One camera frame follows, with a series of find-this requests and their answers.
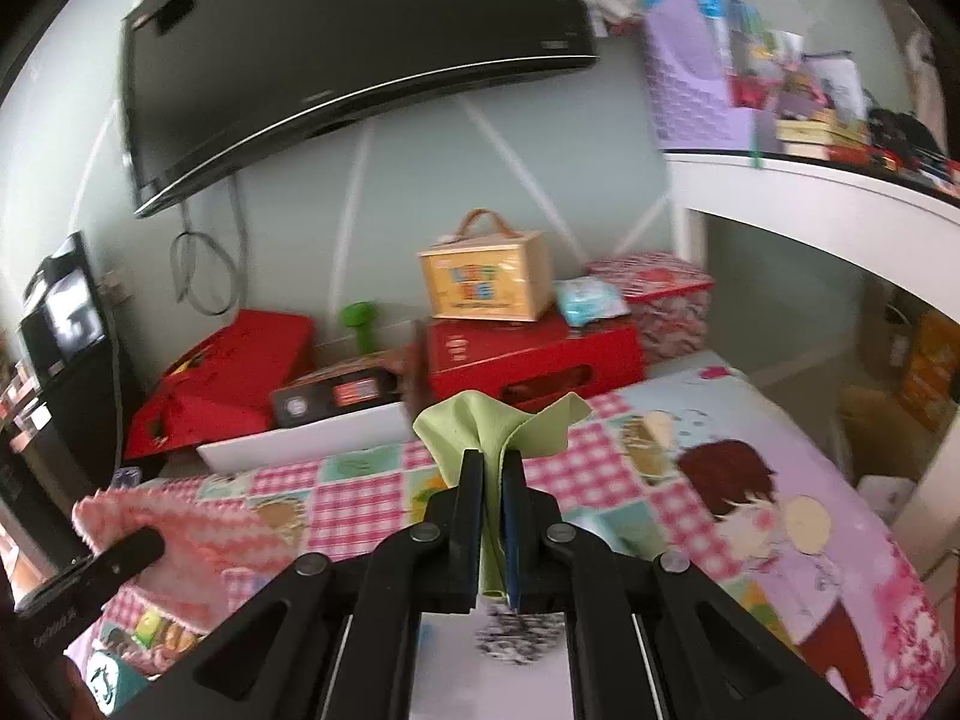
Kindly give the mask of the pink white fluffy cloth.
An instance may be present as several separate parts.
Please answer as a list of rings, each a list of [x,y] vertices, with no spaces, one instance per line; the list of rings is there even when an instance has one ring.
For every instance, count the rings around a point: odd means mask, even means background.
[[[73,505],[76,533],[96,554],[153,528],[164,553],[130,583],[139,600],[206,634],[226,621],[242,596],[235,578],[270,580],[295,561],[296,550],[256,512],[192,502],[156,488],[109,489]]]

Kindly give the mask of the leopard print scrunchie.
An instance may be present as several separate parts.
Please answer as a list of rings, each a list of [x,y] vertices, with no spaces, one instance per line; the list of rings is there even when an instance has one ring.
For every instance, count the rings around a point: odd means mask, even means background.
[[[491,660],[532,665],[565,639],[562,613],[519,614],[506,605],[487,608],[487,621],[475,633],[475,647]]]

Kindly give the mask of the green soft cloth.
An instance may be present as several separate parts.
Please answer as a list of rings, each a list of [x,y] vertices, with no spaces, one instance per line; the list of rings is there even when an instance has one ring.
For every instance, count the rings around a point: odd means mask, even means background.
[[[483,595],[506,593],[506,558],[500,543],[501,468],[508,450],[523,458],[551,457],[568,447],[571,426],[592,415],[587,401],[569,392],[537,413],[528,413],[477,390],[466,390],[421,411],[413,432],[438,465],[448,486],[457,486],[462,457],[477,450],[485,459],[480,585]]]

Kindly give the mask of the teal shallow box tray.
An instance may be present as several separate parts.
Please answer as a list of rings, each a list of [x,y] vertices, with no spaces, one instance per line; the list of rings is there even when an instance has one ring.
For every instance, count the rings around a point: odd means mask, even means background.
[[[485,608],[423,616],[409,717],[573,718],[565,642],[532,665],[493,660],[475,645],[487,619]]]

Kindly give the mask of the checkered picture tablecloth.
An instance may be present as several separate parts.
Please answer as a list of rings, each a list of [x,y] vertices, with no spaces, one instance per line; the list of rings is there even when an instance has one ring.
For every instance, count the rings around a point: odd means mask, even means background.
[[[946,682],[949,638],[889,528],[776,405],[724,366],[685,367],[530,425],[562,437],[530,486],[613,551],[679,551],[872,718],[916,718]],[[104,700],[171,667],[249,600],[283,556],[347,559],[418,522],[455,475],[420,440],[297,449],[290,431],[203,450],[200,476],[83,500],[104,544],[140,525],[199,525],[217,550],[212,598],[122,590],[71,655]]]

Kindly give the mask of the white foam board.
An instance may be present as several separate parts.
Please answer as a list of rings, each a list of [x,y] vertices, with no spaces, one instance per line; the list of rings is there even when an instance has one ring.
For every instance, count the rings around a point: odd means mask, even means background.
[[[213,473],[239,473],[267,466],[322,460],[342,452],[368,450],[413,437],[402,401],[334,416],[296,427],[220,440],[199,447],[200,458]]]

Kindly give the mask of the large red gift box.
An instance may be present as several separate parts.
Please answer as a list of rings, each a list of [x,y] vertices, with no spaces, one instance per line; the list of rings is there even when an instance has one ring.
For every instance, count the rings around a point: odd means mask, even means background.
[[[242,309],[169,366],[133,418],[124,460],[263,433],[270,395],[314,367],[314,321]]]

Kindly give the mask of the black flat box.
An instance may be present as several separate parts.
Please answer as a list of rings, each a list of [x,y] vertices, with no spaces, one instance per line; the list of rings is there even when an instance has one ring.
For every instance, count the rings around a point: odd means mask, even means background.
[[[275,422],[298,427],[395,403],[402,398],[402,374],[404,363],[387,353],[322,367],[270,394]]]

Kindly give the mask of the black monitor screen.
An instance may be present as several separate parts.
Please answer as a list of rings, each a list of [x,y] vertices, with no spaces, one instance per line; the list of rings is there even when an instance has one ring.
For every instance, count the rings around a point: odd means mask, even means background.
[[[68,234],[39,263],[23,293],[20,337],[39,382],[59,377],[71,361],[106,337],[106,316],[81,232]]]

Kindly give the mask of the red patterned tin box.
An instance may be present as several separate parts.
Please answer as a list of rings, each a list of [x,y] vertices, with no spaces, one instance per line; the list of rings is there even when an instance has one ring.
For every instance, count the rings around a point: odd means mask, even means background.
[[[703,351],[715,288],[706,271],[669,252],[638,252],[592,262],[587,273],[622,294],[646,362]]]

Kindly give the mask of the blue wet wipes pack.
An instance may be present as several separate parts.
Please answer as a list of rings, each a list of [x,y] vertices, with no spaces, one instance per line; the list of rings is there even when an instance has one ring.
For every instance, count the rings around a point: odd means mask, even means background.
[[[558,310],[571,328],[583,328],[602,320],[630,314],[630,307],[617,286],[597,277],[579,277],[555,284]]]

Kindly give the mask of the white shelf desk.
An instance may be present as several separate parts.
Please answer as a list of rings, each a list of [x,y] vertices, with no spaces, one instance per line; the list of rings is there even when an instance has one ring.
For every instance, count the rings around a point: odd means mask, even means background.
[[[871,278],[958,314],[958,206],[892,181],[727,153],[665,158],[677,254],[716,278],[709,344],[841,458]]]

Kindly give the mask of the purple perforated organizer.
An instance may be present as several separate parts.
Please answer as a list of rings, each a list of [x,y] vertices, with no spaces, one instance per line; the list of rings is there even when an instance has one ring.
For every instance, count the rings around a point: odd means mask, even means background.
[[[652,128],[664,151],[776,153],[775,114],[734,94],[727,0],[651,0],[641,43]]]

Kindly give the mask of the yellow handled gift box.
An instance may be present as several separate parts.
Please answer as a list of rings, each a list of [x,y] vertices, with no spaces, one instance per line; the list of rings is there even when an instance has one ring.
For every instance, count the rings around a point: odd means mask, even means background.
[[[555,302],[545,234],[517,231],[496,211],[467,213],[418,260],[435,319],[537,322]]]

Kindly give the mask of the wall mounted television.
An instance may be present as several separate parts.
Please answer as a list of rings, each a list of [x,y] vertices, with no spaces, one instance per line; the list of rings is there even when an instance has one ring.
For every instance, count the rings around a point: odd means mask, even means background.
[[[596,59],[583,0],[143,0],[119,70],[133,211],[391,107]]]

